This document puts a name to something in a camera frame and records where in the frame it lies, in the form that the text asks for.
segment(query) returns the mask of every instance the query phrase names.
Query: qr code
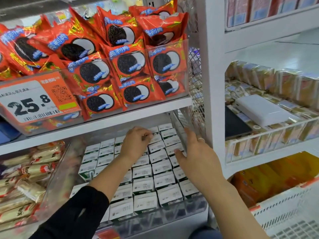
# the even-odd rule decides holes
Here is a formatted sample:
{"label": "qr code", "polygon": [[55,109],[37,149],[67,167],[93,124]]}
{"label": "qr code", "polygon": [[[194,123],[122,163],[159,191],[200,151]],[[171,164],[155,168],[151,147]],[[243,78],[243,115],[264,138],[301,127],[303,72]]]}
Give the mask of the qr code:
{"label": "qr code", "polygon": [[52,89],[52,93],[57,97],[59,102],[73,99],[72,94],[69,93],[69,90],[66,88],[66,86],[56,87]]}

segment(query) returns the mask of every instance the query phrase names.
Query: hand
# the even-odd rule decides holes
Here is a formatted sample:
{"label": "hand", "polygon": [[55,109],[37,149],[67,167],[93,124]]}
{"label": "hand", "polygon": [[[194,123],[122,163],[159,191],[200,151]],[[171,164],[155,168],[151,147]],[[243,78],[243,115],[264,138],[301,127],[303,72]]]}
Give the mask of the hand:
{"label": "hand", "polygon": [[195,187],[205,195],[215,186],[220,186],[226,181],[223,176],[220,161],[212,148],[203,139],[185,128],[187,134],[187,157],[176,149],[177,161],[185,175]]}
{"label": "hand", "polygon": [[145,153],[147,145],[153,138],[151,131],[135,126],[126,133],[123,141],[120,156],[130,160],[131,164],[136,161]]}

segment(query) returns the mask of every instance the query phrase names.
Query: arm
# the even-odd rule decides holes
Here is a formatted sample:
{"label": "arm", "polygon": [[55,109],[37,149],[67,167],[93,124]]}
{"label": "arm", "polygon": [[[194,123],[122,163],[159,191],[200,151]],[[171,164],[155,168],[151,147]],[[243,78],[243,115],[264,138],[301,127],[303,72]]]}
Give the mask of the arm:
{"label": "arm", "polygon": [[223,176],[220,161],[203,139],[187,133],[187,157],[179,150],[176,158],[189,180],[205,196],[224,239],[269,239],[242,201],[237,190]]}
{"label": "arm", "polygon": [[30,239],[91,239],[126,172],[142,156],[151,139],[149,130],[129,130],[120,155],[40,225]]}

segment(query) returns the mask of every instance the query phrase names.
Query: forearm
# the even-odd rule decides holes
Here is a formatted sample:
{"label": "forearm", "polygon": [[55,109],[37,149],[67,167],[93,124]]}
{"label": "forearm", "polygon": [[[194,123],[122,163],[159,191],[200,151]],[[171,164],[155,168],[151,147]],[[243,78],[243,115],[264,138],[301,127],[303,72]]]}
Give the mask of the forearm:
{"label": "forearm", "polygon": [[103,192],[111,201],[131,166],[128,158],[119,155],[90,182],[89,186]]}
{"label": "forearm", "polygon": [[224,239],[269,239],[233,185],[225,180],[209,190],[204,195]]}

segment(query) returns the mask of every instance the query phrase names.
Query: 25.8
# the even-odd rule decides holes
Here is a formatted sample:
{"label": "25.8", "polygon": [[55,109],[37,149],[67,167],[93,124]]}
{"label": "25.8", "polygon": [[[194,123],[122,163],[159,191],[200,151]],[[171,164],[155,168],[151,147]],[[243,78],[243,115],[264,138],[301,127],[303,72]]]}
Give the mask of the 25.8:
{"label": "25.8", "polygon": [[[43,103],[49,103],[51,100],[48,98],[48,96],[46,95],[41,95],[40,98],[42,99]],[[14,115],[17,116],[22,116],[22,115],[26,115],[29,112],[37,112],[40,110],[39,106],[35,103],[32,103],[33,100],[31,98],[27,98],[24,100],[21,100],[22,105],[24,105],[25,108],[28,108],[26,111],[23,111],[23,106],[18,103],[18,102],[10,102],[8,104],[8,107],[10,108],[14,108],[16,107],[16,111],[14,112]]]}

